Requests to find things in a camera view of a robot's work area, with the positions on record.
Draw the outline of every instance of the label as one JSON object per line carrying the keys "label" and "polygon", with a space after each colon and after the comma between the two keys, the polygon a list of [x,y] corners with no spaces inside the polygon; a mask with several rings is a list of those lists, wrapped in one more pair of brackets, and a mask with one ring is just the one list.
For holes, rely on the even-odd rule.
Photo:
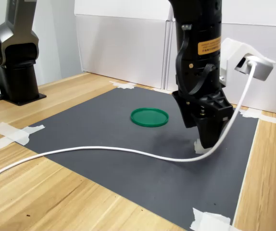
{"label": "label", "polygon": [[221,37],[198,43],[198,55],[210,54],[220,50]]}

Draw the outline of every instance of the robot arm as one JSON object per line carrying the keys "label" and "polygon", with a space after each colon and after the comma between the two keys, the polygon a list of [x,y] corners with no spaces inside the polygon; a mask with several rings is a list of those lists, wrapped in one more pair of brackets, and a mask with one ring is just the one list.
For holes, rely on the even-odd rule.
{"label": "robot arm", "polygon": [[213,147],[233,107],[219,81],[221,0],[169,0],[176,18],[178,55],[173,92],[184,124],[198,127],[204,148]]}
{"label": "robot arm", "polygon": [[33,65],[38,38],[32,31],[37,0],[8,0],[0,25],[0,91],[3,99],[24,105],[45,97],[39,94]]}
{"label": "robot arm", "polygon": [[[173,93],[187,128],[198,127],[204,148],[213,147],[233,114],[219,82],[221,0],[169,0],[176,18],[176,82]],[[8,0],[0,25],[0,91],[23,105],[39,94],[33,65],[38,38],[32,31],[37,0]]]}

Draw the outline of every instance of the wooden table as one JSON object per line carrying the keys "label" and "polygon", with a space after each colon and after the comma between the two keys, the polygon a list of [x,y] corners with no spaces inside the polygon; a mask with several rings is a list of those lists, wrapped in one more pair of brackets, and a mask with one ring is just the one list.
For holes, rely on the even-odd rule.
{"label": "wooden table", "polygon": [[[40,86],[46,99],[21,107],[0,101],[0,122],[24,128],[116,88],[110,80],[123,83],[81,74]],[[0,168],[32,155],[12,143],[0,150]],[[276,124],[259,121],[235,226],[243,231],[276,231]],[[0,230],[118,229],[181,230],[45,157],[0,175]]]}

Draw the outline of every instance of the green plastic lid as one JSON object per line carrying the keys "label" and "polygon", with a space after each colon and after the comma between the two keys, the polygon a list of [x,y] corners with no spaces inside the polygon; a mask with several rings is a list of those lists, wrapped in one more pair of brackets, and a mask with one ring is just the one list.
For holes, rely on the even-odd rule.
{"label": "green plastic lid", "polygon": [[168,123],[169,115],[157,108],[139,108],[132,112],[131,120],[143,127],[155,128]]}

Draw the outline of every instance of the small white object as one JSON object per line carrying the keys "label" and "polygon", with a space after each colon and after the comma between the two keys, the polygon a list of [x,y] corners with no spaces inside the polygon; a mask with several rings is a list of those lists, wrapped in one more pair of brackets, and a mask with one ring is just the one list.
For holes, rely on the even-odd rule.
{"label": "small white object", "polygon": [[6,123],[0,123],[0,134],[5,135],[0,139],[0,149],[10,145],[13,142],[18,142],[21,145],[26,145],[29,142],[29,135],[44,129],[43,125],[37,127],[26,127],[22,130],[14,128]]}
{"label": "small white object", "polygon": [[195,208],[193,213],[195,221],[190,228],[194,231],[240,231],[230,225],[230,218],[214,213],[203,213]]}
{"label": "small white object", "polygon": [[113,82],[113,81],[109,81],[111,83],[113,83],[114,86],[117,86],[118,88],[122,88],[122,89],[134,89],[136,83],[117,83],[117,82]]}
{"label": "small white object", "polygon": [[246,117],[246,118],[258,118],[260,120],[276,124],[276,118],[270,117],[270,116],[267,116],[267,115],[262,115],[261,110],[249,108],[247,111],[246,110],[240,110],[240,113],[243,115],[243,117]]}
{"label": "small white object", "polygon": [[196,154],[205,154],[209,150],[211,150],[211,148],[207,148],[207,149],[203,148],[200,139],[197,139],[197,141],[194,142],[194,146],[195,146]]}

